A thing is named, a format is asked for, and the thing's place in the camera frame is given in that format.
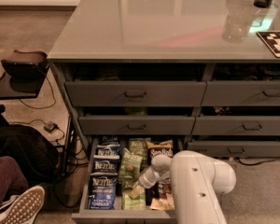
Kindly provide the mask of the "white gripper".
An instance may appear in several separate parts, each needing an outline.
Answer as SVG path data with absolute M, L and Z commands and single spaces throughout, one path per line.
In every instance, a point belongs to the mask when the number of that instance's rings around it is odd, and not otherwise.
M 138 178 L 139 183 L 143 187 L 140 185 L 134 186 L 133 189 L 130 191 L 129 196 L 132 199 L 140 198 L 142 195 L 145 194 L 145 189 L 152 188 L 160 179 L 160 177 L 160 173 L 155 171 L 152 167 L 146 168 L 146 170 L 144 170 Z

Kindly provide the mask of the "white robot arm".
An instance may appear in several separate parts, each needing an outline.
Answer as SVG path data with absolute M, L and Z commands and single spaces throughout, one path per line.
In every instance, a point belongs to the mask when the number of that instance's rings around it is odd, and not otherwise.
M 172 158 L 159 154 L 129 195 L 136 198 L 165 178 L 170 178 L 177 224 L 227 224 L 217 194 L 235 187 L 236 174 L 228 163 L 190 150 Z

